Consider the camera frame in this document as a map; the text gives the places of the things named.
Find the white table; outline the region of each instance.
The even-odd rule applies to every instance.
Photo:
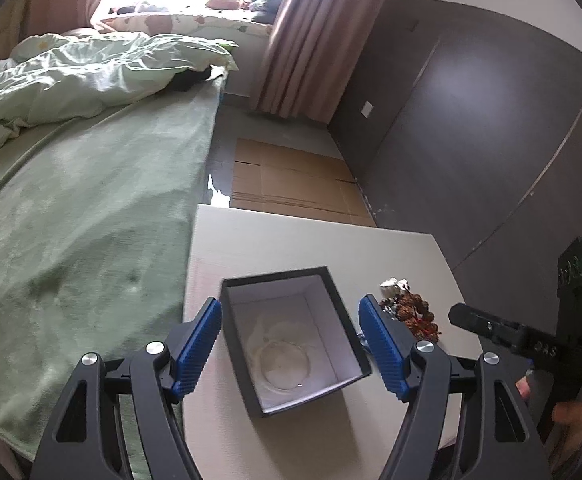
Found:
[[[463,301],[431,235],[200,205],[191,245],[184,318],[224,278],[327,266],[351,318],[378,283],[407,278],[429,301],[448,353],[477,358],[478,338],[449,324]],[[185,397],[187,445],[208,480],[377,480],[407,405],[377,369],[341,392],[270,418],[250,419],[221,335],[195,392]],[[442,440],[456,433],[460,396],[450,396]]]

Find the blue gripper pad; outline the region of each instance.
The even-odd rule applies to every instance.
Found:
[[[357,315],[386,389],[404,400],[409,386],[404,377],[404,358],[398,346],[368,298],[360,300]]]
[[[196,389],[202,368],[205,367],[215,339],[222,326],[222,306],[213,300],[204,312],[200,321],[193,328],[180,355],[176,359],[175,382],[171,386],[171,393],[183,399]]]

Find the finger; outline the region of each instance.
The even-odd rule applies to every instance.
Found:
[[[562,457],[569,457],[582,445],[582,402],[559,402],[554,406],[552,419],[556,424],[568,427]]]
[[[531,395],[531,387],[529,386],[526,377],[521,378],[521,380],[516,383],[516,387],[522,400],[529,399],[529,396]]]

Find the human hand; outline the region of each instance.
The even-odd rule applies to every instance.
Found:
[[[531,395],[531,388],[527,378],[523,377],[516,383],[518,392],[522,399],[527,400]],[[566,429],[566,437],[560,451],[560,456],[556,461],[556,466],[563,464],[582,446],[582,402],[579,400],[570,400],[569,402],[558,402],[553,411],[551,418],[554,423]]]

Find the white light switch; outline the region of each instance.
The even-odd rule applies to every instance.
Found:
[[[371,110],[373,110],[373,105],[369,101],[366,101],[365,105],[362,107],[362,115],[369,119],[369,114],[371,113]]]

